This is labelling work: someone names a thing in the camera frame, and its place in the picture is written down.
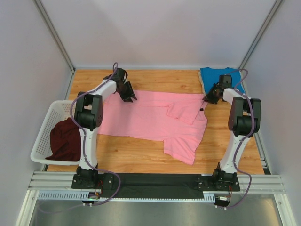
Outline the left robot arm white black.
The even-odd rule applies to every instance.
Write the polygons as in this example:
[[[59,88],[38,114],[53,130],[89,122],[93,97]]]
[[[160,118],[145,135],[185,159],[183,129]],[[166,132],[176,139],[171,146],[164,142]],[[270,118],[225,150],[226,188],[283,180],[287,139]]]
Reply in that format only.
[[[79,166],[72,180],[73,189],[92,189],[99,183],[96,138],[103,120],[103,101],[114,93],[118,93],[123,102],[136,100],[127,77],[127,71],[115,62],[112,73],[104,77],[100,85],[88,92],[78,93],[71,104],[71,119],[79,128],[81,143]]]

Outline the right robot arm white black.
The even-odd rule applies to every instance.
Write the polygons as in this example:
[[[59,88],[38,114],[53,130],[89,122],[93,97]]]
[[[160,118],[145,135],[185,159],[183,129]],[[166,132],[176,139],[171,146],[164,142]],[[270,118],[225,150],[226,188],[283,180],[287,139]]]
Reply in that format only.
[[[221,161],[214,170],[209,182],[218,189],[238,185],[238,165],[242,153],[251,137],[257,133],[261,124],[261,100],[250,98],[232,86],[229,74],[220,75],[219,81],[204,97],[204,101],[217,104],[219,100],[231,105],[228,128],[230,140]]]

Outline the pink t shirt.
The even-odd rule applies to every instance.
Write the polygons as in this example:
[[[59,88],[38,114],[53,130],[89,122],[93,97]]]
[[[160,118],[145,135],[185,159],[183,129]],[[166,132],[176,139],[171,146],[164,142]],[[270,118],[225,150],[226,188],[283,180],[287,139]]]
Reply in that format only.
[[[163,152],[192,165],[207,125],[203,94],[135,92],[137,100],[123,102],[111,94],[103,106],[101,135],[163,142]]]

